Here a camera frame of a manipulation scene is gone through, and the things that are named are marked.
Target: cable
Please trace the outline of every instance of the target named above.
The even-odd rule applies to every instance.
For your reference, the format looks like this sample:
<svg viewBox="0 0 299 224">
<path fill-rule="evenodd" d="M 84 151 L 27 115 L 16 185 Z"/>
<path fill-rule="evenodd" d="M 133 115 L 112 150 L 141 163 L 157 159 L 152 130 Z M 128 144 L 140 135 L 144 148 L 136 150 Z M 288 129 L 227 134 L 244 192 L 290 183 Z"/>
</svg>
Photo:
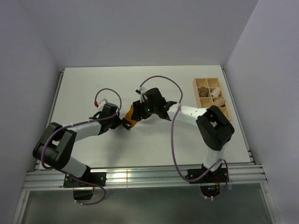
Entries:
<svg viewBox="0 0 299 224">
<path fill-rule="evenodd" d="M 173 81 L 172 79 L 170 79 L 170 78 L 168 78 L 168 77 L 165 77 L 165 76 L 152 76 L 152 77 L 149 77 L 149 78 L 147 78 L 147 79 L 145 79 L 142 83 L 141 83 L 141 85 L 140 86 L 143 86 L 147 81 L 149 81 L 150 79 L 152 79 L 152 78 L 156 78 L 156 77 L 159 77 L 159 78 L 165 78 L 165 79 L 167 79 L 167 80 L 169 80 L 169 81 L 171 81 L 172 83 L 174 83 L 176 86 L 177 86 L 177 88 L 179 89 L 179 91 L 180 91 L 180 93 L 181 93 L 181 98 L 179 99 L 179 101 L 178 101 L 178 104 L 179 104 L 179 107 L 178 107 L 178 110 L 176 111 L 176 113 L 174 114 L 174 116 L 173 116 L 173 119 L 172 119 L 172 121 L 171 121 L 171 154 L 172 154 L 172 159 L 173 159 L 173 163 L 174 163 L 174 166 L 175 166 L 175 168 L 176 168 L 176 170 L 177 170 L 177 173 L 180 175 L 180 177 L 182 178 L 182 179 L 184 179 L 185 181 L 187 181 L 187 182 L 196 182 L 196 181 L 198 181 L 198 180 L 200 180 L 202 177 L 204 177 L 214 166 L 216 166 L 219 162 L 221 162 L 222 161 L 222 159 L 219 159 L 219 160 L 217 160 L 209 169 L 207 169 L 202 175 L 200 175 L 199 177 L 197 177 L 196 179 L 192 179 L 192 180 L 189 180 L 189 179 L 187 179 L 187 178 L 185 178 L 185 176 L 181 173 L 181 171 L 179 170 L 179 167 L 178 167 L 178 164 L 177 164 L 177 160 L 176 160 L 176 157 L 175 157 L 175 153 L 174 153 L 174 140 L 173 140 L 173 131 L 174 131 L 174 122 L 175 122 L 175 119 L 176 119 L 176 117 L 177 117 L 177 115 L 178 115 L 178 113 L 179 113 L 179 111 L 180 111 L 180 104 L 181 104 L 181 102 L 182 102 L 182 100 L 183 100 L 183 91 L 182 91 L 182 89 L 181 89 L 181 87 L 179 87 L 179 85 L 175 82 L 175 81 Z M 225 187 L 227 186 L 227 184 L 228 184 L 228 165 L 227 165 L 227 163 L 226 163 L 226 161 L 223 159 L 223 161 L 225 162 L 225 164 L 226 164 L 226 167 L 227 167 L 227 181 L 226 181 L 226 183 L 225 183 Z"/>
<path fill-rule="evenodd" d="M 89 120 L 89 121 L 83 121 L 83 122 L 79 122 L 79 123 L 76 123 L 76 124 L 73 124 L 73 125 L 66 125 L 66 126 L 63 126 L 63 127 L 59 128 L 59 129 L 57 129 L 55 132 L 53 132 L 53 134 L 52 134 L 52 135 L 48 138 L 48 140 L 46 141 L 46 143 L 45 143 L 45 145 L 44 145 L 44 147 L 43 147 L 43 150 L 42 150 L 41 164 L 42 164 L 42 166 L 43 166 L 45 169 L 52 169 L 51 167 L 47 167 L 47 166 L 45 165 L 45 163 L 44 163 L 44 156 L 45 156 L 45 151 L 46 151 L 46 149 L 47 149 L 47 146 L 49 145 L 49 143 L 52 141 L 53 137 L 54 137 L 58 132 L 60 132 L 60 131 L 62 131 L 62 130 L 64 130 L 64 129 L 70 128 L 70 127 L 76 127 L 76 126 L 84 125 L 84 124 L 87 124 L 87 123 L 93 123 L 93 122 L 99 122 L 99 121 L 102 121 L 102 120 L 111 119 L 111 118 L 115 117 L 115 116 L 120 112 L 120 110 L 121 110 L 121 105 L 122 105 L 122 101 L 121 101 L 121 97 L 120 97 L 120 95 L 119 95 L 115 90 L 112 90 L 112 89 L 109 89 L 109 88 L 104 88 L 104 89 L 99 90 L 99 91 L 97 92 L 97 94 L 95 95 L 94 102 L 97 102 L 97 96 L 98 96 L 98 94 L 99 94 L 100 92 L 104 91 L 104 90 L 112 91 L 112 92 L 114 92 L 114 93 L 117 95 L 117 97 L 118 97 L 119 100 L 120 100 L 120 107 L 119 107 L 118 111 L 117 111 L 115 114 L 113 114 L 113 115 L 111 115 L 111 116 L 109 116 L 109 117 L 106 117 L 106 118 L 95 119 L 95 120 Z M 101 201 L 104 200 L 104 198 L 105 198 L 105 196 L 106 196 L 106 190 L 105 190 L 102 186 L 97 185 L 97 184 L 93 184 L 93 183 L 89 183 L 89 182 L 82 181 L 82 180 L 80 180 L 80 179 L 74 177 L 73 175 L 71 175 L 71 177 L 72 177 L 74 180 L 76 180 L 76 181 L 78 181 L 78 182 L 80 182 L 80 183 L 83 183 L 83 184 L 86 184 L 86 185 L 90 185 L 90 186 L 92 186 L 92 187 L 98 187 L 98 188 L 101 188 L 101 189 L 104 191 L 104 195 L 103 195 L 103 197 L 102 197 L 100 200 L 98 200 L 98 201 L 96 201 L 96 202 L 93 202 L 93 203 L 82 203 L 82 202 L 78 202 L 79 204 L 83 204 L 83 205 L 93 205 L 93 204 L 100 203 Z"/>
</svg>

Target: beige item in compartment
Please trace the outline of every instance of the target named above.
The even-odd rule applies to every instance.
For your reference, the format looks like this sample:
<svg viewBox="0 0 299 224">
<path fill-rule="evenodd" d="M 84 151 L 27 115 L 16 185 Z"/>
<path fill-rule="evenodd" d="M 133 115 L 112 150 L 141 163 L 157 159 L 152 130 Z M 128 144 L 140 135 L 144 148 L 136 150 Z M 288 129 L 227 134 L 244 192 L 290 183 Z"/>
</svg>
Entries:
<svg viewBox="0 0 299 224">
<path fill-rule="evenodd" d="M 199 88 L 199 97 L 207 97 L 209 94 L 209 89 L 202 86 Z"/>
<path fill-rule="evenodd" d="M 211 92 L 211 96 L 218 97 L 218 96 L 220 96 L 220 93 L 221 93 L 221 89 L 220 89 L 220 87 L 217 87 Z"/>
<path fill-rule="evenodd" d="M 223 105 L 225 105 L 225 99 L 224 98 L 218 98 L 216 100 L 214 100 L 214 105 L 217 107 L 221 107 Z"/>
</svg>

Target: divided wooden organizer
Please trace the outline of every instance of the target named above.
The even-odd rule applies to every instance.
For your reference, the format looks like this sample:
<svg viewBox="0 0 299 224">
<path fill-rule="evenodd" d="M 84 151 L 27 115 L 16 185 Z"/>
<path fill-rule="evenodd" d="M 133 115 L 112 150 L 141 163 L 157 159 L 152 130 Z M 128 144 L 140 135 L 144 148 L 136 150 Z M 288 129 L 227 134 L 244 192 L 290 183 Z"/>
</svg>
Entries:
<svg viewBox="0 0 299 224">
<path fill-rule="evenodd" d="M 199 96 L 199 89 L 202 86 L 209 89 L 209 93 L 208 93 L 207 97 Z M 214 89 L 216 89 L 217 87 L 219 87 L 221 89 L 220 95 L 218 97 L 212 97 L 211 92 Z M 225 99 L 218 78 L 195 78 L 193 80 L 193 89 L 194 89 L 194 93 L 195 93 L 196 104 L 197 104 L 197 107 L 199 107 L 199 108 L 209 108 L 210 106 L 214 105 L 214 101 L 216 99 L 219 99 L 219 98 Z M 225 102 L 225 104 L 219 108 L 224 113 L 224 115 L 227 117 L 227 119 L 230 119 L 227 103 Z"/>
</svg>

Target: orange object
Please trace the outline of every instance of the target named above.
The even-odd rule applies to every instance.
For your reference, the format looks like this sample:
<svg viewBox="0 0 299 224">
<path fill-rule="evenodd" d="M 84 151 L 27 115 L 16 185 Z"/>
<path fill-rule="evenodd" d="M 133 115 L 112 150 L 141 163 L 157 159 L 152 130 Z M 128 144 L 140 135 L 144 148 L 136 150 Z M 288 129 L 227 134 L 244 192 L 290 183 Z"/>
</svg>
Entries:
<svg viewBox="0 0 299 224">
<path fill-rule="evenodd" d="M 129 127 L 127 128 L 128 130 L 130 130 L 132 127 L 135 126 L 135 124 L 137 124 L 136 120 L 131 119 L 132 115 L 133 115 L 133 105 L 131 105 L 131 108 L 130 108 L 129 112 L 122 119 L 123 120 L 123 125 L 124 124 L 129 125 Z"/>
</svg>

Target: black mounting base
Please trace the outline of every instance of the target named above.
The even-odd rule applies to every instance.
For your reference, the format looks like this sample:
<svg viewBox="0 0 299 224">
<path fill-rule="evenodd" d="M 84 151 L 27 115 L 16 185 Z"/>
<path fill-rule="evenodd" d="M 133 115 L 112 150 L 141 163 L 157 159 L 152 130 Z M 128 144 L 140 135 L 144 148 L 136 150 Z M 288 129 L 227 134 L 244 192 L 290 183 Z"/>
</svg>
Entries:
<svg viewBox="0 0 299 224">
<path fill-rule="evenodd" d="M 102 187 L 106 183 L 106 173 L 105 172 L 92 172 L 88 178 L 89 183 L 94 183 Z M 64 177 L 64 188 L 81 188 L 81 187 L 90 187 L 88 184 L 80 183 L 72 179 L 71 176 L 65 175 Z"/>
<path fill-rule="evenodd" d="M 197 177 L 199 177 L 200 175 L 202 175 L 205 171 L 207 170 L 207 168 L 205 168 L 204 166 L 202 166 L 200 169 L 189 169 L 188 170 L 188 175 L 186 175 L 185 177 L 187 179 L 193 180 L 196 179 Z M 227 179 L 227 171 L 226 168 L 221 168 L 221 166 L 214 172 L 208 172 L 203 178 L 201 178 L 200 180 L 196 181 L 196 182 L 190 182 L 191 184 L 193 183 L 213 183 L 215 184 L 216 182 L 220 183 L 225 183 Z"/>
</svg>

